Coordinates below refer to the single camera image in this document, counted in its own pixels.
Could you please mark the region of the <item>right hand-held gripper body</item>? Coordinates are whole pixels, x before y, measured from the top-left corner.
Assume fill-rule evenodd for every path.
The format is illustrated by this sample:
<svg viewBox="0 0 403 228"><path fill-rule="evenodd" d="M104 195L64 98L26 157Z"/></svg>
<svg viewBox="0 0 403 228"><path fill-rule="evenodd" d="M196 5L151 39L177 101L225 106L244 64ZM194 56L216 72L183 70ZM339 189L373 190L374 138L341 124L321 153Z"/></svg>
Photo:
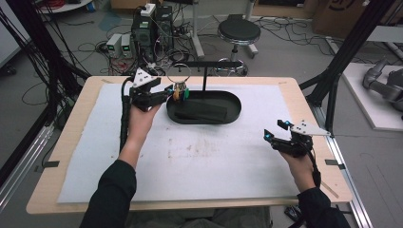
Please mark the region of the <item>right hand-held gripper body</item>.
<svg viewBox="0 0 403 228"><path fill-rule="evenodd" d="M271 142L273 149L293 156L294 158L303 157L313 149L313 136L330 136L331 133L319 126L302 120L294 124L291 129L290 140L274 138Z"/></svg>

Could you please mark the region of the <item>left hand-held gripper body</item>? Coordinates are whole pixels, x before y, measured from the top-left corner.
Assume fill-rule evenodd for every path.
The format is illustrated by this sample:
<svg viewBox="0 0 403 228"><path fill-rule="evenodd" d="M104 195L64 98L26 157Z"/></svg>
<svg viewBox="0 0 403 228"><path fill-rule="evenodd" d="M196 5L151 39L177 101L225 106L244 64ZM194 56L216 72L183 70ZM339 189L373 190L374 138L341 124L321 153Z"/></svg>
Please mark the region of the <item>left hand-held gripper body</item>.
<svg viewBox="0 0 403 228"><path fill-rule="evenodd" d="M156 76L152 76L141 68L136 70L133 78L133 85L129 89L131 104L138 107L142 111L148 110L150 107L161 105L165 101L160 100L160 94L163 92L152 92L148 90L148 84Z"/></svg>

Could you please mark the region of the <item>black oval tray stand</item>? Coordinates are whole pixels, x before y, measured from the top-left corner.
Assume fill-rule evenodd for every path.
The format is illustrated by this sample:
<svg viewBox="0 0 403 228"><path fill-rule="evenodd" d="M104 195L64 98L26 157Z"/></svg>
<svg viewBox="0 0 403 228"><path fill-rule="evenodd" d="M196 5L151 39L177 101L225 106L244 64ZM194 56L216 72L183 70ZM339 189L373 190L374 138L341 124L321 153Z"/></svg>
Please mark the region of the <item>black oval tray stand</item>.
<svg viewBox="0 0 403 228"><path fill-rule="evenodd" d="M204 68L201 90L190 89L176 101L170 97L166 103L168 117L177 124L230 124L241 112L241 101L233 93L207 89L207 69L240 66L240 62L177 62L173 67Z"/></svg>

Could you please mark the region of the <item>person's left hand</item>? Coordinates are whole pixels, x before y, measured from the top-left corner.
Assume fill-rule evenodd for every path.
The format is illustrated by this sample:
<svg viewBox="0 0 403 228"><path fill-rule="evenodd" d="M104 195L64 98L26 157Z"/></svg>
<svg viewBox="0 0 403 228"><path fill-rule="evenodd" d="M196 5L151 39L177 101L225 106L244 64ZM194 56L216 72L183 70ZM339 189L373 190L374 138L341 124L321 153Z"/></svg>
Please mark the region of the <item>person's left hand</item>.
<svg viewBox="0 0 403 228"><path fill-rule="evenodd" d="M129 131L127 140L130 143L144 143L149 130L153 124L155 115L160 109L160 105L142 111L136 106L130 110Z"/></svg>

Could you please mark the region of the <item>person's right hand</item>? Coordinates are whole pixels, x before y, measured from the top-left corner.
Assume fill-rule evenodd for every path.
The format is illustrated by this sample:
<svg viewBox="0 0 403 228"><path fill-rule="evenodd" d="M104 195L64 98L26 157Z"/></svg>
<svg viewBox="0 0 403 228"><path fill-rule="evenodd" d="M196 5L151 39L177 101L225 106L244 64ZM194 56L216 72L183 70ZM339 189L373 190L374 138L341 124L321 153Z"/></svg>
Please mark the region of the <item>person's right hand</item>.
<svg viewBox="0 0 403 228"><path fill-rule="evenodd" d="M283 152L280 155L288 163L291 175L300 193L316 186L313 179L313 164L307 155L299 158L294 158Z"/></svg>

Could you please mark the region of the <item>wooden table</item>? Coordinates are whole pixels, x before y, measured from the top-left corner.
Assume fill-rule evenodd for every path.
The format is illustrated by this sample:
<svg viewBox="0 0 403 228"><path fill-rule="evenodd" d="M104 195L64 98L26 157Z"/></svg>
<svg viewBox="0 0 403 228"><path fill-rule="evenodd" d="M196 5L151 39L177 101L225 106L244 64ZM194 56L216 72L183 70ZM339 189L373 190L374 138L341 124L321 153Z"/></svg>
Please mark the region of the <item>wooden table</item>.
<svg viewBox="0 0 403 228"><path fill-rule="evenodd" d="M201 90L202 78L193 76L187 79L190 89ZM128 90L130 82L124 76L92 76L86 80L77 103L50 156L51 161L60 161L58 167L47 168L38 181L27 205L28 213L60 214L82 213L88 207L87 202L61 203L58 198L67 175L72 154L81 139L89 115L95 106L101 87L105 84L119 84L122 92ZM290 77L213 77L207 80L207 89L222 90L224 85L263 85L278 86L287 105L290 121L299 124L302 120L315 124L316 119L299 89L297 81ZM193 208L242 207L255 205L285 205L297 203L297 195L292 198L258 199L199 199L176 201L136 201L130 203L133 211L170 210Z"/></svg>

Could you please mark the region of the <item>black tape strip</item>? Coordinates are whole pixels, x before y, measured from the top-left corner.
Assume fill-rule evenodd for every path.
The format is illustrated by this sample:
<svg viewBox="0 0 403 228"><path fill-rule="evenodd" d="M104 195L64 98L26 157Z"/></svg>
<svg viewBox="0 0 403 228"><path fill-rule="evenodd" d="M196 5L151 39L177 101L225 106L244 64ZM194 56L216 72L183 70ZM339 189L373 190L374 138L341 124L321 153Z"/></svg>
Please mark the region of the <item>black tape strip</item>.
<svg viewBox="0 0 403 228"><path fill-rule="evenodd" d="M46 161L46 162L44 162L44 163L41 164L41 165L37 165L37 166L34 168L34 172L43 173L43 171L44 171L46 168L58 167L58 166L59 166L59 163L60 163L60 161Z"/></svg>
<svg viewBox="0 0 403 228"><path fill-rule="evenodd" d="M326 165L330 166L337 166L339 170L344 170L346 169L346 166L344 163L339 163L337 160L325 160Z"/></svg>

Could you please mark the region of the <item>black computer tower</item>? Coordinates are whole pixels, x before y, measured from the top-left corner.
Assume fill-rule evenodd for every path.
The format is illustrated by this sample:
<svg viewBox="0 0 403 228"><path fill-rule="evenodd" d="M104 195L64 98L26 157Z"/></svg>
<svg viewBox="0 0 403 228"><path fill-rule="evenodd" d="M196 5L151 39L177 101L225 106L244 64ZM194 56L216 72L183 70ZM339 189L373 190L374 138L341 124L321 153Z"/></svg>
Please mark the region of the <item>black computer tower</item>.
<svg viewBox="0 0 403 228"><path fill-rule="evenodd" d="M173 48L172 7L158 6L155 19L160 47L164 50L170 50Z"/></svg>
<svg viewBox="0 0 403 228"><path fill-rule="evenodd" d="M154 62L154 44L156 41L154 21L148 16L141 16L140 13L137 13L134 15L131 32L139 56L147 62Z"/></svg>

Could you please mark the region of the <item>grey bench power supply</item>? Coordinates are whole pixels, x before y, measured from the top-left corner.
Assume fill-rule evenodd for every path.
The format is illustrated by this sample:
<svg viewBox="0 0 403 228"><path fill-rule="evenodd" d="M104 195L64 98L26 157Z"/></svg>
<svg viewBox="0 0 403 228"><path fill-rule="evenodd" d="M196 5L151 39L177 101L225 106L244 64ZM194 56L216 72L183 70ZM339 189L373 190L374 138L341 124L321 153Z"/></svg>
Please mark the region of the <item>grey bench power supply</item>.
<svg viewBox="0 0 403 228"><path fill-rule="evenodd" d="M122 47L122 54L124 55L125 58L133 57L133 48L130 34L122 35L121 47Z"/></svg>
<svg viewBox="0 0 403 228"><path fill-rule="evenodd" d="M106 47L111 58L119 58L122 54L122 35L113 34L106 42Z"/></svg>

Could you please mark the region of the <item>white metal stand leg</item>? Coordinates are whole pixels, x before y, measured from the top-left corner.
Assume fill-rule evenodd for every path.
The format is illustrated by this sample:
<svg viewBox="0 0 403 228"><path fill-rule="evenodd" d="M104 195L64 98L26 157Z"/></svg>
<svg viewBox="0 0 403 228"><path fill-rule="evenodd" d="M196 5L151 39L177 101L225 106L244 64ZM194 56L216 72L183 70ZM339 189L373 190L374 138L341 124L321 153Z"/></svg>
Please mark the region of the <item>white metal stand leg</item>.
<svg viewBox="0 0 403 228"><path fill-rule="evenodd" d="M197 57L203 59L205 57L204 51L202 49L202 44L198 35L198 12L199 0L192 0L192 30L191 39L196 51Z"/></svg>

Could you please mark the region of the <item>white foam mat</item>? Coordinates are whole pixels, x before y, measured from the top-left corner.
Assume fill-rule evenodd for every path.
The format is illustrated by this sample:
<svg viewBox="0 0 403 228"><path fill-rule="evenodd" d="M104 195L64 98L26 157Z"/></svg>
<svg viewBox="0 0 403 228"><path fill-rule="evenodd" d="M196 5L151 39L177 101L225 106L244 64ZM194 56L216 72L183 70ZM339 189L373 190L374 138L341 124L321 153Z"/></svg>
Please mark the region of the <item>white foam mat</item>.
<svg viewBox="0 0 403 228"><path fill-rule="evenodd" d="M59 202L87 202L99 178L119 154L119 84L101 87L81 134L59 195ZM297 188L282 156L263 139L269 130L281 139L290 120L276 85L223 85L241 102L228 124L180 124L166 108L156 114L137 169L136 201L292 198Z"/></svg>

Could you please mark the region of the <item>white power strip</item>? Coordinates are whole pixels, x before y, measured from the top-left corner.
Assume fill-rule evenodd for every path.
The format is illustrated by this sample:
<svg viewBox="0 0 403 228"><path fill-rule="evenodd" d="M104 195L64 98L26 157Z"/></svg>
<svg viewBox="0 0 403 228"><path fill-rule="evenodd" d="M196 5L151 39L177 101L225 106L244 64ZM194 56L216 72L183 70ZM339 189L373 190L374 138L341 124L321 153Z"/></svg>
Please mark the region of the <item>white power strip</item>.
<svg viewBox="0 0 403 228"><path fill-rule="evenodd" d="M141 10L141 16L147 16L150 17L153 12L155 11L156 5L152 3L147 3L144 6L144 9Z"/></svg>

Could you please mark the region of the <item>white platform board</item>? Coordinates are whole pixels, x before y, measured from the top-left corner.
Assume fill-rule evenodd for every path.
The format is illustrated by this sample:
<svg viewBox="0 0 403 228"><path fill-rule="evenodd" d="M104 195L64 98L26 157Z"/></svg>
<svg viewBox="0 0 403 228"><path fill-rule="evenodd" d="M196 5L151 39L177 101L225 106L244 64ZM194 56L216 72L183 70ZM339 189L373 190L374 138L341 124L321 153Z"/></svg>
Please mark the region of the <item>white platform board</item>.
<svg viewBox="0 0 403 228"><path fill-rule="evenodd" d="M380 94L362 85L364 74L371 67L373 65L350 63L343 72L343 79L372 129L403 132L403 112L394 109Z"/></svg>

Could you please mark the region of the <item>black round stool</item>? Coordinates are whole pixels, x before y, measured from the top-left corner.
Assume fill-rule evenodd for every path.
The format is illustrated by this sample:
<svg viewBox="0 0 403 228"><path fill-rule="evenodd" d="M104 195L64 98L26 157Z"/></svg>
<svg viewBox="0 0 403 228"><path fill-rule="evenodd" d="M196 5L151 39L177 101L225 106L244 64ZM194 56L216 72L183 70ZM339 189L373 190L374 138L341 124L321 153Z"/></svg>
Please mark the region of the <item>black round stool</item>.
<svg viewBox="0 0 403 228"><path fill-rule="evenodd" d="M238 62L240 66L221 66L215 68L218 76L241 76L248 74L248 66L237 57L239 46L253 45L260 38L260 28L251 21L240 18L230 18L222 21L218 26L219 37L232 44L231 56L219 59L220 63Z"/></svg>

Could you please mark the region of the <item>cardboard box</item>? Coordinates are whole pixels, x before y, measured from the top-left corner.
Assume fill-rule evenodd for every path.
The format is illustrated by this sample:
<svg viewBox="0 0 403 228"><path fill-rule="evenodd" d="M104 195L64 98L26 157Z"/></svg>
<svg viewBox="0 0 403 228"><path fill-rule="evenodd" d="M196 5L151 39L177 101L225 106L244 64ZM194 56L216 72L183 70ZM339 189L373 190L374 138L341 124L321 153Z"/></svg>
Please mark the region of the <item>cardboard box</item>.
<svg viewBox="0 0 403 228"><path fill-rule="evenodd" d="M318 0L313 17L313 32L346 38L370 0Z"/></svg>

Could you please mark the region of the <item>aluminium rail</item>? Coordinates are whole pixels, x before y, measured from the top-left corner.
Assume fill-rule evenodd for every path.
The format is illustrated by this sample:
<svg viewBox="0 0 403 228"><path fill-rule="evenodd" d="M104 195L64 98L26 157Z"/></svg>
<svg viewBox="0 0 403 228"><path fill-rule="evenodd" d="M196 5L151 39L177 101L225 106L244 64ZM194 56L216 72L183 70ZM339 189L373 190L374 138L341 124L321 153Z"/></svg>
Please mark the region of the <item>aluminium rail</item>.
<svg viewBox="0 0 403 228"><path fill-rule="evenodd" d="M358 228L374 228L371 219L367 213L367 210L363 204L361 197L357 191L355 186L353 177L350 173L350 170L345 162L342 152L338 146L335 136L326 136L325 137L328 146L330 147L330 151L334 155L337 165L340 167L341 174L346 181L351 193L352 200L349 202L350 210L354 216L355 223Z"/></svg>
<svg viewBox="0 0 403 228"><path fill-rule="evenodd" d="M15 191L28 174L39 155L47 146L54 132L54 126L43 126L35 135L29 147L24 150L22 158L11 171L5 183L0 187L0 214L5 210Z"/></svg>

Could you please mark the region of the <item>black frame strut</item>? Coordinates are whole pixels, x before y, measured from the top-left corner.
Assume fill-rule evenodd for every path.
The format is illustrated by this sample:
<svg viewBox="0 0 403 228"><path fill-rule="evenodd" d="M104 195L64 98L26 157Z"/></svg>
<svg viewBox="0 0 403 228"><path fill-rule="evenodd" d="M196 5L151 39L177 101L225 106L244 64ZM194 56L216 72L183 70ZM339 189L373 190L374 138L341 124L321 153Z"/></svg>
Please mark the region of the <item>black frame strut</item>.
<svg viewBox="0 0 403 228"><path fill-rule="evenodd" d="M0 22L6 27L17 45L27 54L33 68L46 87L47 103L62 106L75 103L83 89L89 72L84 69L69 48L56 20L48 24L66 48L67 57L53 40L35 0L5 0L17 21L26 31L22 32L0 9Z"/></svg>
<svg viewBox="0 0 403 228"><path fill-rule="evenodd" d="M331 135L334 135L334 116L339 79L395 1L370 0L369 5L344 39L331 63L316 77L299 85L301 90L314 86L313 91L306 96L307 103L313 108L321 107L323 99L328 97L324 128Z"/></svg>

